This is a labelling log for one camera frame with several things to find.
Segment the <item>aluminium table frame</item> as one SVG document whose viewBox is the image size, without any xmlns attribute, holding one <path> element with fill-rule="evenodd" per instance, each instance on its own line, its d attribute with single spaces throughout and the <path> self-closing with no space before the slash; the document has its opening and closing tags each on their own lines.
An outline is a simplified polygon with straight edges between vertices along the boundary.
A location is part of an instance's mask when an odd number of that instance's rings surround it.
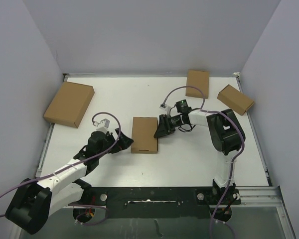
<svg viewBox="0 0 299 239">
<path fill-rule="evenodd" d="M 67 75 L 65 80 L 90 85 L 94 96 L 78 128 L 49 128 L 36 176 L 44 176 L 67 163 L 92 132 L 92 118 L 110 113 L 111 127 L 121 125 L 132 133 L 133 117 L 156 117 L 159 104 L 185 98 L 185 77 L 97 77 Z M 229 224 L 239 239 L 292 239 L 294 232 L 279 188 L 269 184 L 269 173 L 248 114 L 238 116 L 247 140 L 235 166 L 235 181 L 242 191 L 242 204 L 234 208 Z M 216 171 L 207 128 L 177 132 L 160 139 L 155 154 L 129 151 L 107 156 L 85 179 L 94 186 L 145 188 L 146 186 L 206 186 Z"/>
</svg>

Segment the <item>brown cardboard box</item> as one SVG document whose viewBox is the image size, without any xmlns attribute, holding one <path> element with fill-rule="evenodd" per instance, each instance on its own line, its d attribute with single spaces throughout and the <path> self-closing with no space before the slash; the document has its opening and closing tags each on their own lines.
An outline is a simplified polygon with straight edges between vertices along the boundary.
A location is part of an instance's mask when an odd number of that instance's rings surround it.
<svg viewBox="0 0 299 239">
<path fill-rule="evenodd" d="M 158 152 L 158 141 L 154 138 L 157 118 L 133 117 L 131 153 L 154 154 Z"/>
</svg>

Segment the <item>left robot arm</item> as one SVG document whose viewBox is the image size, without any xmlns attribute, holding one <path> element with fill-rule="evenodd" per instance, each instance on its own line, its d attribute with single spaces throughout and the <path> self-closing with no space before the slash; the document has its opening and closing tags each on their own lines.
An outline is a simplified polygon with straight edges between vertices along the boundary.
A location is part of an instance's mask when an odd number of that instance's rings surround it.
<svg viewBox="0 0 299 239">
<path fill-rule="evenodd" d="M 104 130 L 92 132 L 87 144 L 67 164 L 42 180 L 23 180 L 5 217 L 32 235 L 59 209 L 73 202 L 87 204 L 91 200 L 91 186 L 82 178 L 99 165 L 105 154 L 126 150 L 134 142 L 119 128 L 115 132 L 117 137 Z"/>
</svg>

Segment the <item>small folded cardboard box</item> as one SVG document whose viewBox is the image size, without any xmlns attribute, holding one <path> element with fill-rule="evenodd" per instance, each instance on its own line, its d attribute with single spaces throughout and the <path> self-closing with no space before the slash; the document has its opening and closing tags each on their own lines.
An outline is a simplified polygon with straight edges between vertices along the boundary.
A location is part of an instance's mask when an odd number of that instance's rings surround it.
<svg viewBox="0 0 299 239">
<path fill-rule="evenodd" d="M 227 85 L 221 90 L 218 93 L 217 99 L 241 116 L 255 103 L 252 99 L 231 85 Z"/>
</svg>

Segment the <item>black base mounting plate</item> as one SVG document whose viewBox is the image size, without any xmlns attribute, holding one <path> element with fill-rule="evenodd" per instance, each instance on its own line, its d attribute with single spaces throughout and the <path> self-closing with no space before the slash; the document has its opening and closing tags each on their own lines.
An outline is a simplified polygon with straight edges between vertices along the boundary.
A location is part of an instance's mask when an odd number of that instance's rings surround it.
<svg viewBox="0 0 299 239">
<path fill-rule="evenodd" d="M 73 216 L 88 222 L 97 209 L 108 219 L 174 219 L 194 217 L 227 221 L 231 207 L 240 205 L 237 189 L 215 187 L 90 187 L 79 201 L 70 203 Z"/>
</svg>

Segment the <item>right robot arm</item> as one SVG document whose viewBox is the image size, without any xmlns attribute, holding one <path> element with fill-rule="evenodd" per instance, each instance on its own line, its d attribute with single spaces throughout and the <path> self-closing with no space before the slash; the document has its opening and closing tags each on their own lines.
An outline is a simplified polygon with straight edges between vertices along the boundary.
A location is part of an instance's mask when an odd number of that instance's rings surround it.
<svg viewBox="0 0 299 239">
<path fill-rule="evenodd" d="M 211 196 L 215 202 L 224 203 L 235 190 L 235 161 L 244 150 L 246 139 L 235 113 L 231 109 L 220 112 L 192 109 L 186 100 L 176 102 L 175 106 L 177 115 L 159 116 L 154 138 L 173 134 L 177 128 L 182 132 L 190 132 L 195 126 L 207 127 L 212 145 L 218 151 L 217 171 Z"/>
</svg>

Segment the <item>upright folded cardboard box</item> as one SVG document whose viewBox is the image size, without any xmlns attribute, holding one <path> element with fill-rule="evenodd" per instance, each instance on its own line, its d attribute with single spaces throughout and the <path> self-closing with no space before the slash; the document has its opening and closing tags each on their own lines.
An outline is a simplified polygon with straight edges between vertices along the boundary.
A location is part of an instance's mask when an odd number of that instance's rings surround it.
<svg viewBox="0 0 299 239">
<path fill-rule="evenodd" d="M 209 96 L 209 72 L 188 70 L 186 85 L 196 87 L 203 93 L 202 95 L 197 89 L 187 87 L 185 91 L 187 97 L 207 99 Z"/>
</svg>

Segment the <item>large folded cardboard box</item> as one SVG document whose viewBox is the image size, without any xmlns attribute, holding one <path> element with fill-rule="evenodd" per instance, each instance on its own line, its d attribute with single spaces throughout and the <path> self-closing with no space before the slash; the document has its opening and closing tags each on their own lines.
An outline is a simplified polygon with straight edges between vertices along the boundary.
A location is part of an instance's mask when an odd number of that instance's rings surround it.
<svg viewBox="0 0 299 239">
<path fill-rule="evenodd" d="M 45 111 L 50 123 L 78 128 L 95 91 L 90 85 L 65 81 Z"/>
</svg>

